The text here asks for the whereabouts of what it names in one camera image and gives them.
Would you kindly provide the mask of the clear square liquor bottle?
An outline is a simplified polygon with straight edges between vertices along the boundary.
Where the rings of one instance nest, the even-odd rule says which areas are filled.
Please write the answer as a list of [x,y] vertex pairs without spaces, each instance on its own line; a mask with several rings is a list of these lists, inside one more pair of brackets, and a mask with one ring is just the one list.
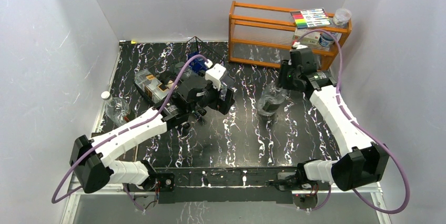
[[169,88],[147,69],[135,74],[135,83],[154,103],[162,101],[169,93]]

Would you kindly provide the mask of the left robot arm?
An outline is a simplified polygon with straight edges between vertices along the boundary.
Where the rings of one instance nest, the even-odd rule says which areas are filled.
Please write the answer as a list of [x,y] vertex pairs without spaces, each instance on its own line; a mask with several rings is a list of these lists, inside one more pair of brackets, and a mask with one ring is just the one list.
[[168,88],[164,99],[139,117],[124,125],[89,139],[85,135],[74,142],[70,166],[87,193],[101,190],[107,184],[133,184],[151,191],[156,186],[172,190],[166,180],[168,172],[158,173],[146,160],[119,161],[118,157],[149,138],[188,123],[194,112],[205,113],[205,107],[225,115],[234,104],[235,82],[224,70],[209,69],[204,75],[178,79]]

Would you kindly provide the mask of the clear round silver-cap bottle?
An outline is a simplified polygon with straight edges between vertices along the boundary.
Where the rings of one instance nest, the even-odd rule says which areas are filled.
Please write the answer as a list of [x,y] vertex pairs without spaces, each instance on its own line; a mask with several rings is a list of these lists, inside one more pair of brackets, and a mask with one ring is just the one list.
[[274,115],[287,98],[287,91],[269,83],[257,101],[257,113],[261,116]]

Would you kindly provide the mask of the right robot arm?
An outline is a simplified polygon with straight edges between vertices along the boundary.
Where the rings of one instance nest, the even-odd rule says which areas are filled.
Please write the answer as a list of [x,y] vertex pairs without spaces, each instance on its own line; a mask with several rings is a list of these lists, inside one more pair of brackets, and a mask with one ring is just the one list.
[[290,59],[281,62],[278,85],[305,94],[325,120],[341,154],[337,161],[299,163],[293,181],[300,188],[310,189],[320,181],[348,191],[381,181],[389,154],[354,125],[356,120],[348,115],[336,80],[329,71],[318,70],[310,48],[290,50]]

